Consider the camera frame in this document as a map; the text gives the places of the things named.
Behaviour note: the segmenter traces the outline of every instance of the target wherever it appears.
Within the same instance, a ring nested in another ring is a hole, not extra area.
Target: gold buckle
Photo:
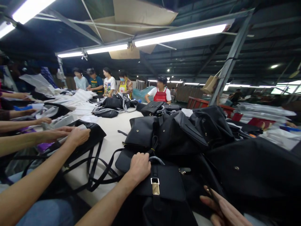
[[[159,185],[160,185],[160,182],[159,182],[159,179],[158,178],[154,178],[154,180],[157,180],[157,181],[153,181],[153,178],[150,179],[151,181],[151,186],[153,188],[153,195],[160,195],[160,189],[159,189]]]

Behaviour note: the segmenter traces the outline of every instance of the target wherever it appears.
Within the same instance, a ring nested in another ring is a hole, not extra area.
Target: blue item
[[[48,70],[48,67],[41,67],[41,75],[56,89],[58,88],[56,84],[54,83],[53,77]]]
[[[21,111],[21,110],[29,110],[29,109],[32,109],[32,106],[31,105],[28,105],[27,107],[24,107],[24,108],[19,108],[17,106],[14,106],[13,107],[16,111]]]

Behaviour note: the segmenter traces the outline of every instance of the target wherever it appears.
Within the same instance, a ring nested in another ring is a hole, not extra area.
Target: worker
[[[87,90],[93,91],[97,95],[103,95],[103,80],[96,75],[93,68],[89,68],[87,74],[90,75],[90,85],[87,87]]]
[[[159,76],[157,78],[157,87],[153,88],[148,94],[145,95],[145,100],[147,103],[150,102],[149,96],[154,96],[154,101],[164,101],[167,104],[171,104],[172,97],[170,95],[170,90],[167,88],[167,78],[165,76]]]
[[[106,77],[104,79],[104,96],[112,97],[116,90],[116,80],[112,76],[111,70],[108,67],[103,69],[103,74]]]
[[[119,79],[120,79],[120,83],[116,93],[129,94],[130,99],[132,99],[133,83],[127,77],[125,71],[122,70],[119,72]]]
[[[75,67],[73,69],[73,73],[75,75],[74,81],[76,85],[76,90],[82,89],[84,91],[87,91],[87,87],[89,86],[89,83],[88,80],[85,77],[83,77],[81,70]]]

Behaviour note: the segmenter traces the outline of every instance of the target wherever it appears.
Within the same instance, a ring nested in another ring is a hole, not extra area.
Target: blue cloth
[[[56,84],[54,83],[53,77],[48,70],[48,67],[41,67],[41,75],[56,89],[58,88]]]
[[[22,173],[9,177],[16,183]],[[74,226],[90,207],[81,199],[69,197],[67,199],[49,199],[37,201],[16,224],[17,226]]]

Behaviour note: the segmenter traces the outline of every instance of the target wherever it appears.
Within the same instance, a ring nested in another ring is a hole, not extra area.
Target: ceiling light
[[[60,58],[65,58],[65,57],[78,57],[78,56],[83,56],[82,52],[74,52],[74,53],[65,53],[65,54],[59,54],[57,55]]]
[[[199,85],[199,83],[185,83],[185,85]]]
[[[25,24],[54,1],[55,0],[27,0],[13,14],[13,19],[16,22]]]
[[[0,25],[0,39],[3,38],[5,35],[7,35],[9,32],[14,30],[15,27],[12,24],[7,24],[7,22],[3,22]]]
[[[126,50],[128,48],[128,44],[118,45],[118,46],[109,46],[109,47],[102,47],[94,50],[88,50],[87,54],[94,54],[94,53],[102,53],[102,52],[112,52],[118,50]]]
[[[226,25],[227,24],[222,24],[222,25],[201,28],[201,29],[197,29],[197,30],[186,31],[186,32],[181,32],[181,33],[177,33],[177,34],[172,34],[172,35],[165,35],[165,36],[141,40],[141,41],[137,40],[137,41],[134,41],[134,43],[135,43],[136,47],[141,47],[141,46],[148,46],[148,45],[152,45],[152,44],[182,40],[182,39],[193,38],[193,37],[199,37],[199,36],[204,36],[204,35],[212,35],[212,34],[217,34],[217,33],[223,32],[223,30],[225,30],[225,28],[226,28]]]

